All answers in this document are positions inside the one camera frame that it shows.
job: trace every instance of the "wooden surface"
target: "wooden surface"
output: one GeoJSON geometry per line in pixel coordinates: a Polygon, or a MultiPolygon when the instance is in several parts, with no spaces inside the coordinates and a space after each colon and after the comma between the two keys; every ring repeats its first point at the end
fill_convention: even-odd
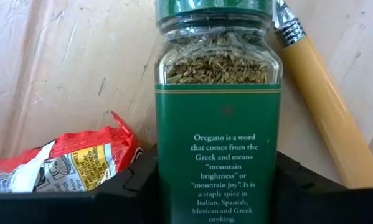
{"type": "MultiPolygon", "coordinates": [[[[288,4],[373,152],[373,0],[288,4]]],[[[153,68],[162,41],[154,0],[0,0],[0,159],[65,132],[114,126],[110,110],[155,142],[153,68]]],[[[279,150],[340,181],[287,73],[279,150]]]]}

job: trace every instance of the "dried oregano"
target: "dried oregano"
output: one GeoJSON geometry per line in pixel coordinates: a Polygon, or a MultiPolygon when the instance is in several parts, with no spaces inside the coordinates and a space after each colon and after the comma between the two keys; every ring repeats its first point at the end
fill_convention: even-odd
{"type": "Polygon", "coordinates": [[[246,54],[233,33],[177,39],[175,44],[177,47],[169,52],[172,60],[164,64],[168,84],[268,81],[267,63],[246,54]]]}

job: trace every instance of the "glass jar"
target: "glass jar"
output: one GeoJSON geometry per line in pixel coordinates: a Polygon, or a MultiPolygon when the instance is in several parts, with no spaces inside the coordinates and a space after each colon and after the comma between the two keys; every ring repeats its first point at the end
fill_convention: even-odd
{"type": "Polygon", "coordinates": [[[265,42],[272,2],[156,2],[163,223],[269,222],[283,72],[265,42]]]}

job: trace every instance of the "wooden handle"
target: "wooden handle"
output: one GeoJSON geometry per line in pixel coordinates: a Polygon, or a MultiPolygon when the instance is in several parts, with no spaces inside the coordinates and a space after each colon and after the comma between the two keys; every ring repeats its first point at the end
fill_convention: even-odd
{"type": "Polygon", "coordinates": [[[300,88],[346,187],[373,187],[373,155],[309,37],[282,60],[300,88]]]}

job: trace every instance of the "red snack bag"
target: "red snack bag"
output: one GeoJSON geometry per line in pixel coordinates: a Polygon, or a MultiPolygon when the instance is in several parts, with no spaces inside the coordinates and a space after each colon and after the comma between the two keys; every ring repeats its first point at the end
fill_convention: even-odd
{"type": "Polygon", "coordinates": [[[91,190],[128,167],[143,151],[131,128],[63,134],[45,146],[0,161],[0,192],[91,190]]]}

